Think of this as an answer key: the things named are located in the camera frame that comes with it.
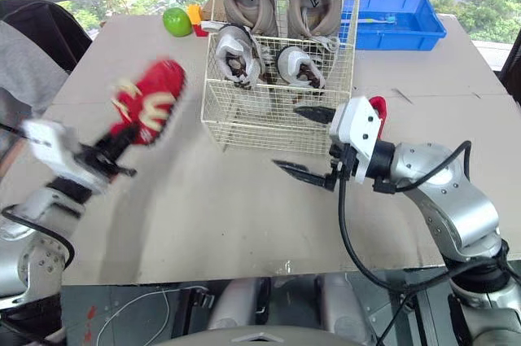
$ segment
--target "red shoe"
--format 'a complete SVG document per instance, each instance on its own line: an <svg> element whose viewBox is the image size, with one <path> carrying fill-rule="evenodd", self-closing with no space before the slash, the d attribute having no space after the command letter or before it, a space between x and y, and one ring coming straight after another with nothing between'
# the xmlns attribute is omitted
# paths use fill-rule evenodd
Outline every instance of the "red shoe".
<svg viewBox="0 0 521 346"><path fill-rule="evenodd" d="M112 103L123 122L111 127L116 135L130 125L139 125L137 145L150 145L161 134L185 85L185 71L171 59L153 64L137 84L122 81Z"/></svg>

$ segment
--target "blue plastic tray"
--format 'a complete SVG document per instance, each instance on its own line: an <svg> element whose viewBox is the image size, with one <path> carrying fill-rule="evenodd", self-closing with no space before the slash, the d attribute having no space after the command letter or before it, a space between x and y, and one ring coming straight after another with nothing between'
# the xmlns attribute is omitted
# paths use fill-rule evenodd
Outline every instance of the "blue plastic tray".
<svg viewBox="0 0 521 346"><path fill-rule="evenodd" d="M342 20L349 18L350 14L344 12ZM429 0L360 0L358 19L357 49L432 50L438 40L447 35ZM392 23L361 23L362 19ZM343 22L340 27L342 42L345 42L348 26Z"/></svg>

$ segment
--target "wire basket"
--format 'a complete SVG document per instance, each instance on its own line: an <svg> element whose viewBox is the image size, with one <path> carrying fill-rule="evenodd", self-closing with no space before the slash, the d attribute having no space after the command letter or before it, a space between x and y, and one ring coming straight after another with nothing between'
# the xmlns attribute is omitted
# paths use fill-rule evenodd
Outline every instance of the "wire basket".
<svg viewBox="0 0 521 346"><path fill-rule="evenodd" d="M224 8L216 3L218 0L212 5L212 20L225 21ZM287 4L287 0L278 0L280 36L287 35ZM351 97L358 4L358 0L344 1L343 15L348 16L343 18L351 22L341 28L344 35L340 40L345 42L336 52L324 50L315 41L256 35L265 52L265 78L270 79L270 84L259 81L251 90L238 88L224 78L215 57L217 34L209 35L201 121L223 150L237 146L327 154L331 144L327 125L307 120L293 109L302 105L337 108ZM298 46L308 52L326 79L323 90L288 85L278 75L274 63L285 46Z"/></svg>

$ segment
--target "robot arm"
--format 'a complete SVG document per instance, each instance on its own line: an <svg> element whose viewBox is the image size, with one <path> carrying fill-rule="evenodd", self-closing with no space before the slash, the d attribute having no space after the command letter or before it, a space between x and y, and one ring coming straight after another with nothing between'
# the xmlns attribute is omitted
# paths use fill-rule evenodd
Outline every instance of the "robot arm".
<svg viewBox="0 0 521 346"><path fill-rule="evenodd" d="M2 210L0 320L39 337L34 340L55 334L54 340L63 342L59 291L62 273L74 256L68 239L91 195L105 192L118 173L134 175L116 161L138 128L107 134L94 147L81 145L73 131L56 122L25 121L24 133L33 154L59 177L22 204Z"/></svg>
<svg viewBox="0 0 521 346"><path fill-rule="evenodd" d="M492 202L468 177L470 142L457 151L427 143L395 146L378 139L380 119L366 98L353 98L336 110L299 107L296 112L331 123L331 173L320 176L303 165L275 163L293 177L334 190L337 179L362 183L374 179L374 191L403 192L421 211L448 269L476 258L505 259L499 217ZM466 163L456 159L466 150ZM451 279L451 318L461 344L498 339L521 343L521 288L497 263L480 265Z"/></svg>

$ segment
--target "white cable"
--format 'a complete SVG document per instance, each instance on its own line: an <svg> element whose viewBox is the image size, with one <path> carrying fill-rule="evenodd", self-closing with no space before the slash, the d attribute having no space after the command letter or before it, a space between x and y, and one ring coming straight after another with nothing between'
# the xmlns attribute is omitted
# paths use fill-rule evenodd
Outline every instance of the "white cable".
<svg viewBox="0 0 521 346"><path fill-rule="evenodd" d="M101 327L101 330L98 333L98 336L96 337L96 346L99 346L99 341L101 340L101 335L107 328L108 324L112 321L112 319L114 319L117 315L119 315L121 313L121 311L126 309L129 305L132 305L136 301L139 301L142 298L147 297L147 296L159 295L160 293L170 293L170 292L174 292L174 291L189 291L190 289L203 289L204 291L208 291L208 289L206 287L201 287L200 285L197 285L197 286L193 286L193 287L182 287L179 289L167 289L166 291L151 291L150 293L145 293L144 295L140 295L140 296L136 297L135 299L129 301L127 304L125 304L121 308L119 308L116 311L116 313L114 313L112 316L110 316L109 319L105 322L105 324L103 324L103 326Z"/></svg>
<svg viewBox="0 0 521 346"><path fill-rule="evenodd" d="M163 292L163 297L164 297L164 303L166 304L166 316L164 317L163 326L161 326L161 328L154 334L154 336L152 336L143 346L148 346L149 344L154 342L155 338L160 336L160 334L164 331L164 328L166 327L166 325L169 323L170 303L169 303L169 299L166 297L165 292Z"/></svg>

